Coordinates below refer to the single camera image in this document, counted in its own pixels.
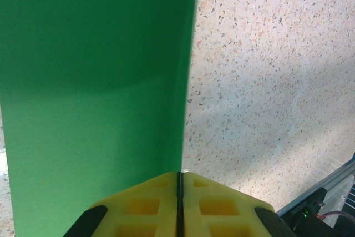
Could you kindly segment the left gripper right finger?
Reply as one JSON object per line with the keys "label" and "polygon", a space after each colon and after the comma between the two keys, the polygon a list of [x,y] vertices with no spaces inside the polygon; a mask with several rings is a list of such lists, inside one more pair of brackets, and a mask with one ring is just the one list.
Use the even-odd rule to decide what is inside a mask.
{"label": "left gripper right finger", "polygon": [[180,237],[296,237],[259,199],[195,173],[180,174]]}

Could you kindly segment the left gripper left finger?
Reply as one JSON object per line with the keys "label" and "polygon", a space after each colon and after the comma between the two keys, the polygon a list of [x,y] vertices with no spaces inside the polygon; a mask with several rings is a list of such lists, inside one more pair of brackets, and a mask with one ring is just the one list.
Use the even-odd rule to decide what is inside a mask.
{"label": "left gripper left finger", "polygon": [[91,205],[63,237],[178,237],[178,173],[168,172]]}

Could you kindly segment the green paper sheet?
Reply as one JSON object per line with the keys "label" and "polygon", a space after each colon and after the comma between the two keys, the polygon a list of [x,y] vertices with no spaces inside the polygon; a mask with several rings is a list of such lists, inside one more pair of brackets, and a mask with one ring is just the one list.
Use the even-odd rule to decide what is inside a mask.
{"label": "green paper sheet", "polygon": [[16,237],[181,169],[196,0],[0,0]]}

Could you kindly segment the aluminium mounting rail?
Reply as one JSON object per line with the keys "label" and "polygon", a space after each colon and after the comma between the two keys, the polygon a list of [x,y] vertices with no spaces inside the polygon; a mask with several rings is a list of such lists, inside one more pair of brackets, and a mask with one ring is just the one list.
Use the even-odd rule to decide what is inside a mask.
{"label": "aluminium mounting rail", "polygon": [[324,179],[319,181],[317,184],[309,188],[307,191],[302,193],[296,199],[291,201],[289,204],[280,209],[277,214],[279,216],[286,215],[287,213],[295,214],[299,212],[302,208],[306,206],[306,199],[316,192],[319,188],[324,188],[327,191],[334,188],[337,184],[343,181],[347,176],[355,173],[355,152],[352,158],[340,166],[338,169],[333,171],[330,175],[326,176]]}

